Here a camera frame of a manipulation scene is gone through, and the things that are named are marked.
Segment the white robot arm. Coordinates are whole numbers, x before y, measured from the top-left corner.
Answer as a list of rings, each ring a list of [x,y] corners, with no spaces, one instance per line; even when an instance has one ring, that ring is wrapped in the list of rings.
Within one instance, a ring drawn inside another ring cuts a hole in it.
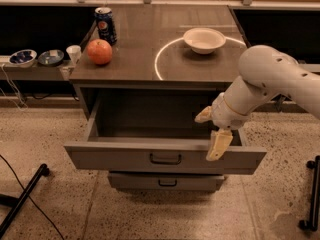
[[[211,133],[209,161],[220,159],[231,144],[232,132],[278,95],[320,118],[320,76],[299,66],[291,56],[269,46],[252,46],[240,56],[238,69],[239,76],[227,90],[195,118],[197,123],[211,121],[218,127]]]

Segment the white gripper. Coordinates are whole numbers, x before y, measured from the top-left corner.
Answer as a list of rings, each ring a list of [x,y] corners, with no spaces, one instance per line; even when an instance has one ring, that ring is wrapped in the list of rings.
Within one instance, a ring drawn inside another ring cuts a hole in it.
[[[219,160],[230,146],[233,135],[230,130],[241,128],[249,119],[248,115],[234,112],[226,103],[224,94],[220,93],[212,102],[211,107],[204,108],[196,117],[197,123],[213,121],[219,128],[211,132],[210,146],[206,156],[207,161]]]

